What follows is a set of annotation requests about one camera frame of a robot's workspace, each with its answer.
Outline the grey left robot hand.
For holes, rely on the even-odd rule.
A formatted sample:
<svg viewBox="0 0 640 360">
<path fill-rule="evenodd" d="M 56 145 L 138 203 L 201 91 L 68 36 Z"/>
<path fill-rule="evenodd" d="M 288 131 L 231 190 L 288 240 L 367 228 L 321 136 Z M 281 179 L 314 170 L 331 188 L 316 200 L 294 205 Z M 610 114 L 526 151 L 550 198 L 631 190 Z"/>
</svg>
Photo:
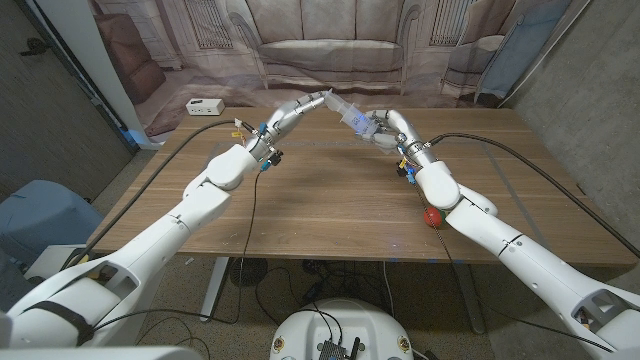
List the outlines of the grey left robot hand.
<svg viewBox="0 0 640 360">
<path fill-rule="evenodd" d="M 266 159 L 273 152 L 275 144 L 286 137 L 307 113 L 324 105 L 329 93 L 330 91 L 318 91 L 284 103 L 266 122 L 259 125 L 245 148 L 257 161 Z"/>
</svg>

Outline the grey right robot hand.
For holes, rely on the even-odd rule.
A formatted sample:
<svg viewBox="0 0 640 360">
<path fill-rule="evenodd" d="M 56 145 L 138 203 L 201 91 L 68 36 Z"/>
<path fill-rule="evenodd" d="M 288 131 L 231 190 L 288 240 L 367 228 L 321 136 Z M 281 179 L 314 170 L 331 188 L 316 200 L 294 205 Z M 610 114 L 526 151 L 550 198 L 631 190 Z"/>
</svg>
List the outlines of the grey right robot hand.
<svg viewBox="0 0 640 360">
<path fill-rule="evenodd" d="M 397 110 L 372 110 L 365 114 L 376 130 L 357 134 L 385 152 L 396 151 L 415 165 L 424 167 L 437 161 L 429 145 L 420 137 L 411 122 Z"/>
</svg>

